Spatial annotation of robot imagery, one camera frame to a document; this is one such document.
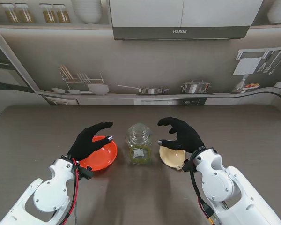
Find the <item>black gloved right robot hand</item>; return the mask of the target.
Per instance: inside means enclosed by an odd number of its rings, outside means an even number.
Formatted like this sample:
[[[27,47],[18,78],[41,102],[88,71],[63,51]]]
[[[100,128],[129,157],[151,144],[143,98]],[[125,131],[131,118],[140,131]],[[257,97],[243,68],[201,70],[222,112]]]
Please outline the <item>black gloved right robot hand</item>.
[[[178,118],[166,117],[159,120],[158,126],[171,125],[169,130],[170,134],[177,134],[176,140],[159,140],[160,146],[172,149],[172,150],[184,150],[188,153],[193,153],[196,150],[206,149],[203,141],[196,132],[196,130],[188,125],[185,121]]]

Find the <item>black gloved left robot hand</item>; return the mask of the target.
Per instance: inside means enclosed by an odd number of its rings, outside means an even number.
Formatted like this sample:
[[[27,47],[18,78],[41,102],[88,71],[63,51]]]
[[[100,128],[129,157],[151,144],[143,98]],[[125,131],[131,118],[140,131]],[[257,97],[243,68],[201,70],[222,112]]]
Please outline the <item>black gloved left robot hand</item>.
[[[67,153],[69,159],[81,161],[86,159],[94,151],[97,151],[113,141],[113,136],[107,136],[101,140],[93,141],[93,137],[100,131],[112,127],[112,122],[101,122],[81,131],[72,147]]]

